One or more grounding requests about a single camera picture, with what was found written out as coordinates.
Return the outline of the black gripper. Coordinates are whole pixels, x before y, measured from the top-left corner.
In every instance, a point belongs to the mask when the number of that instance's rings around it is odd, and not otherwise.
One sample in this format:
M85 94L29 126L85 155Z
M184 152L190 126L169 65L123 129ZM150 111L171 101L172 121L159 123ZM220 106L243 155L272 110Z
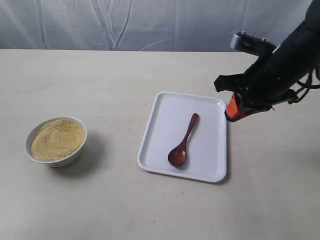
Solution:
M234 123L283 102L299 103L319 89L313 77L320 77L320 23L303 21L272 53L257 56L243 73L219 75L214 86L232 92L225 116Z

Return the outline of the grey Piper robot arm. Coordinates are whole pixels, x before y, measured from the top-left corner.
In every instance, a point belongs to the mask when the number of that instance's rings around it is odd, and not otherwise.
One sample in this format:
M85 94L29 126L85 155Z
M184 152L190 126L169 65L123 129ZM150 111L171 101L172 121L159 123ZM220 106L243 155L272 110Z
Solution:
M279 46L245 32L235 33L230 46L258 59L244 73L219 75L214 81L217 92L232 92L227 121L267 112L280 103L299 103L320 87L313 84L313 77L320 77L320 2L311 2L304 21Z

